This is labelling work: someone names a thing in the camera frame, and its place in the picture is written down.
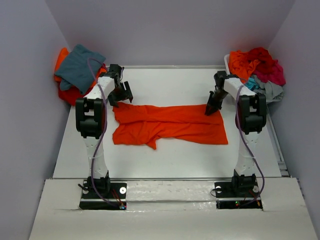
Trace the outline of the orange t shirt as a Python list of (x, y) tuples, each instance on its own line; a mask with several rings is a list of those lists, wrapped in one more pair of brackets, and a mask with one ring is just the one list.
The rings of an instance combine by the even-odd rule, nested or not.
[[(54, 67), (55, 72), (60, 68), (61, 63), (68, 56), (68, 54), (69, 54), (69, 51), (66, 47), (64, 47), (60, 50), (60, 53), (58, 55), (58, 58), (57, 58), (57, 61), (56, 61), (55, 67)], [(96, 77), (98, 78), (101, 73), (106, 73), (106, 72), (107, 72), (106, 65), (103, 64), (103, 67), (101, 67), (99, 69), (99, 71), (97, 72)], [(53, 74), (53, 79), (56, 83), (60, 83), (62, 81), (62, 78), (59, 76), (56, 76), (55, 74)]]
[(159, 139), (178, 139), (205, 145), (227, 145), (220, 112), (205, 115), (206, 105), (153, 106), (120, 102), (112, 109), (118, 127), (116, 145), (147, 145), (155, 150)]

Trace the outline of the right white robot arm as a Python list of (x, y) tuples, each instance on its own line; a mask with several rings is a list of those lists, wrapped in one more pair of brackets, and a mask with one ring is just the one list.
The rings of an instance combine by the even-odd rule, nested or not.
[(235, 125), (239, 132), (238, 160), (231, 181), (215, 183), (215, 196), (244, 198), (249, 192), (262, 190), (258, 187), (256, 171), (264, 177), (254, 154), (258, 138), (267, 123), (266, 96), (250, 90), (242, 79), (226, 71), (214, 74), (215, 89), (209, 94), (205, 115), (210, 116), (222, 109), (223, 100), (231, 95), (235, 100)]

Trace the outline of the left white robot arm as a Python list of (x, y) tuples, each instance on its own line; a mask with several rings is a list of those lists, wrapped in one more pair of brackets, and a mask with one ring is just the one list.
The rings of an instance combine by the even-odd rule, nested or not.
[(107, 104), (119, 107), (118, 102), (133, 100), (129, 83), (122, 81), (123, 70), (122, 66), (111, 64), (99, 75), (97, 85), (75, 102), (76, 130), (83, 138), (89, 161), (89, 175), (81, 186), (85, 198), (106, 198), (111, 191), (103, 137), (107, 130)]

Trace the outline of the cyan crumpled t shirt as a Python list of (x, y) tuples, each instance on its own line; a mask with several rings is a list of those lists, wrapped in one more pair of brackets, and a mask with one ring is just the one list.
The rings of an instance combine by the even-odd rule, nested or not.
[(249, 77), (244, 85), (251, 91), (257, 90), (260, 87), (252, 77)]

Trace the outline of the red folded t shirt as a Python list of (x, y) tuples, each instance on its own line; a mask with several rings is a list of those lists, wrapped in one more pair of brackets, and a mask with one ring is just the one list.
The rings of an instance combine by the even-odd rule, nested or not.
[(58, 96), (60, 99), (67, 102), (71, 106), (75, 106), (76, 100), (83, 98), (90, 92), (90, 90), (91, 88), (89, 88), (85, 93), (81, 93), (80, 90), (76, 87), (71, 87), (68, 90), (60, 90), (60, 88), (58, 88)]

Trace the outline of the teal folded t shirt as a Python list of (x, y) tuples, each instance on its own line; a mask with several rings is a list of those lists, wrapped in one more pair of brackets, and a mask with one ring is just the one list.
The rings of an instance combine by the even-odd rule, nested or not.
[(61, 78), (59, 89), (67, 91), (75, 87), (81, 94), (85, 94), (94, 83), (95, 77), (92, 74), (99, 72), (105, 60), (102, 54), (77, 44), (54, 73)]

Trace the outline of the red crumpled t shirt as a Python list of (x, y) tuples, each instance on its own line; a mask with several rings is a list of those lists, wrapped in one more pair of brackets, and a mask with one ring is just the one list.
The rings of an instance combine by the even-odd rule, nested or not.
[(257, 60), (259, 63), (256, 66), (256, 70), (262, 74), (271, 74), (276, 61), (272, 58), (269, 51), (263, 47), (256, 47), (251, 49), (247, 53), (247, 59), (249, 61)]

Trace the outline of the magenta crumpled t shirt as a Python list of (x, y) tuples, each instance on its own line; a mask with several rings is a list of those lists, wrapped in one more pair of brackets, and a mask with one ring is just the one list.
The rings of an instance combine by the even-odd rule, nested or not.
[(272, 67), (271, 73), (262, 73), (258, 70), (255, 70), (253, 74), (256, 75), (257, 78), (263, 83), (271, 82), (278, 86), (284, 86), (286, 84), (284, 70), (278, 61), (276, 61)]

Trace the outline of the orange folded t shirt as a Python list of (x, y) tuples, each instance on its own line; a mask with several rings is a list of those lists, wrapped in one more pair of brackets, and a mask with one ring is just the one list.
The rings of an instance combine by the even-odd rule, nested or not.
[[(57, 58), (57, 61), (56, 61), (55, 67), (54, 67), (55, 72), (60, 68), (61, 63), (68, 56), (68, 54), (69, 54), (69, 51), (66, 47), (64, 47), (60, 50), (60, 53), (58, 55), (58, 58)], [(103, 64), (103, 67), (101, 67), (99, 69), (99, 71), (97, 72), (96, 77), (98, 78), (101, 73), (106, 73), (106, 72), (107, 72), (106, 65)], [(60, 83), (62, 81), (62, 78), (59, 76), (56, 76), (55, 74), (53, 74), (53, 79), (56, 83)]]

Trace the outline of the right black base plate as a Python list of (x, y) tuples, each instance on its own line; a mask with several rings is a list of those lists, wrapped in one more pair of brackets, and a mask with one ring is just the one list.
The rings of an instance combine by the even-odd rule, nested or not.
[(258, 196), (259, 190), (257, 182), (252, 187), (235, 192), (230, 181), (218, 181), (214, 183), (214, 188), (210, 191), (210, 194), (215, 197), (218, 210), (262, 210), (263, 204), (261, 197)]

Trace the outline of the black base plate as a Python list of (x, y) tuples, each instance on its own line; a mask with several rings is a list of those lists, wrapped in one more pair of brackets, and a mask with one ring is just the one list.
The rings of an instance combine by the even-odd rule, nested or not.
[(89, 190), (88, 183), (85, 180), (83, 184), (78, 184), (81, 188), (81, 197), (79, 208), (81, 210), (107, 210), (107, 211), (125, 211), (127, 209), (127, 182), (112, 181), (109, 192), (97, 193)]
[(214, 183), (214, 188), (210, 191), (210, 194), (215, 197), (218, 210), (262, 210), (263, 204), (261, 197), (258, 196), (259, 190), (257, 182), (252, 187), (235, 192), (230, 181), (218, 181)]

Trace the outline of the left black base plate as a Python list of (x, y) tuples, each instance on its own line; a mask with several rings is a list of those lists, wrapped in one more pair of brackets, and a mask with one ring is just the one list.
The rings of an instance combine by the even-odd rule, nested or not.
[(112, 181), (109, 192), (97, 193), (89, 190), (88, 183), (85, 180), (83, 184), (78, 184), (81, 188), (81, 197), (79, 208), (81, 210), (107, 210), (107, 211), (125, 211), (127, 209), (127, 182)]

